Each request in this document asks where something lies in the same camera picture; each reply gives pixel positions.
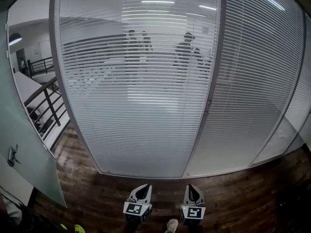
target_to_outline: metal railing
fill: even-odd
[[[61,100],[60,103],[59,101],[62,98],[62,95],[59,92],[59,87],[56,81],[56,77],[52,78],[50,81],[32,93],[30,97],[24,102],[28,114],[43,140],[46,139],[56,124],[58,126],[61,125],[59,119],[66,112],[64,102]],[[31,103],[35,99],[38,104],[35,103],[36,106],[32,106]],[[57,115],[57,112],[62,107],[64,108],[63,112]]]
[[[45,58],[42,60],[38,60],[35,62],[27,61],[29,67],[29,74],[30,77],[41,74],[41,73],[48,73],[49,71],[54,71],[53,59],[52,57]]]

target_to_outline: sneaker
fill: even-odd
[[[175,233],[178,227],[178,220],[177,219],[170,219],[170,221],[166,224],[167,230],[165,233]]]
[[[78,224],[74,226],[74,232],[75,233],[86,233],[85,230]]]

